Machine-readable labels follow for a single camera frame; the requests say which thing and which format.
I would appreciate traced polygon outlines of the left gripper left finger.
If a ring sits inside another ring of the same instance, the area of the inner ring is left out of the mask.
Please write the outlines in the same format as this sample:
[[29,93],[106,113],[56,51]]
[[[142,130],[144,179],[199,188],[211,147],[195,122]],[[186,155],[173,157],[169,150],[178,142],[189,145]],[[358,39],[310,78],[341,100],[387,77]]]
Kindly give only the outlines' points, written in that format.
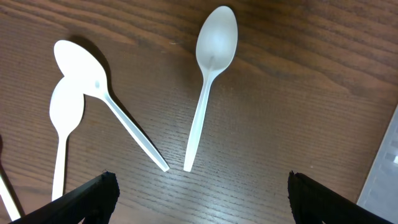
[[116,174],[103,172],[12,224],[109,223],[119,196]]

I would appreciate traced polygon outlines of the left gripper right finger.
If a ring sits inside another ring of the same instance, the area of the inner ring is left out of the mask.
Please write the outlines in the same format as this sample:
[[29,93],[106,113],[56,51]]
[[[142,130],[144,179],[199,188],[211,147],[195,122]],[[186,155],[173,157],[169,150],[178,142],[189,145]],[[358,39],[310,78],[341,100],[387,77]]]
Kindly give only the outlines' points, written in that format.
[[392,224],[305,174],[291,171],[287,183],[296,224]]

